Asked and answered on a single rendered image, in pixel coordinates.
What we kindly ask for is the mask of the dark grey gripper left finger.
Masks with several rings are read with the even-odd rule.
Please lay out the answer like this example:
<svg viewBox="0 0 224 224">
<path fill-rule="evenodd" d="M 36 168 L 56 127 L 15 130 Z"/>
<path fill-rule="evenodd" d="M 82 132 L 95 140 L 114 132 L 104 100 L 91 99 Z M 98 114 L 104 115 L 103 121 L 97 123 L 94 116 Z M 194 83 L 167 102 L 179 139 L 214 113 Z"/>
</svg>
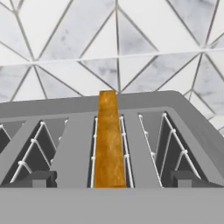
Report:
<svg viewBox="0 0 224 224">
<path fill-rule="evenodd" d="M 9 184 L 1 185 L 2 188 L 55 188 L 57 186 L 56 171 L 35 171 L 25 178 Z"/>
</svg>

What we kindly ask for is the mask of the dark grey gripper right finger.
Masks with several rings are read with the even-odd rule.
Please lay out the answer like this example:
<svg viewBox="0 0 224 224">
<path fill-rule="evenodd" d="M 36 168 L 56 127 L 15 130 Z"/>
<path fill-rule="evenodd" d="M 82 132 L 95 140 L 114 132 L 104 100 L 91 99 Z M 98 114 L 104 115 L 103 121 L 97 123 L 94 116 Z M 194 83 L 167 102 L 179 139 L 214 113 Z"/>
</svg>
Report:
<svg viewBox="0 0 224 224">
<path fill-rule="evenodd" d="M 222 188 L 222 185 L 198 178 L 191 171 L 172 171 L 171 186 L 177 188 Z"/>
</svg>

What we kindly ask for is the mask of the brown bread slice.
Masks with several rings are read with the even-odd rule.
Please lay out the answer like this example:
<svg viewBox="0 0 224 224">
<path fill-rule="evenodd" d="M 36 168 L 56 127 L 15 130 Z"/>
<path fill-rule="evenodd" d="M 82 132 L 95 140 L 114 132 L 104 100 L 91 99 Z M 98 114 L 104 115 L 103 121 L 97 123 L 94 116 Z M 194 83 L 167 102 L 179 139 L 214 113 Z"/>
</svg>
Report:
<svg viewBox="0 0 224 224">
<path fill-rule="evenodd" d="M 116 92 L 99 94 L 94 187 L 125 187 L 123 150 Z"/>
</svg>

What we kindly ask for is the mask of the grey toaster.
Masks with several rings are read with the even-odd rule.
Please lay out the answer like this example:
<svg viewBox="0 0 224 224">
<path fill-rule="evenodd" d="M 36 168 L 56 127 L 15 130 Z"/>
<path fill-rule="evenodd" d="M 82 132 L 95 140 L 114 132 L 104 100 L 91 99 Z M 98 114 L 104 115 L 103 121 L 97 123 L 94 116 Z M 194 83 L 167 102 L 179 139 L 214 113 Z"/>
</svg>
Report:
<svg viewBox="0 0 224 224">
<path fill-rule="evenodd" d="M 158 186 L 156 170 L 137 114 L 161 114 L 163 111 L 168 112 L 175 122 L 208 180 L 224 185 L 224 137 L 183 95 L 175 91 L 121 94 L 117 97 L 117 104 L 124 114 L 137 187 Z M 0 183 L 6 181 L 13 162 L 40 120 L 66 118 L 68 122 L 52 168 L 58 173 L 59 187 L 86 187 L 97 110 L 96 96 L 0 103 L 0 122 L 24 122 L 0 153 Z"/>
</svg>

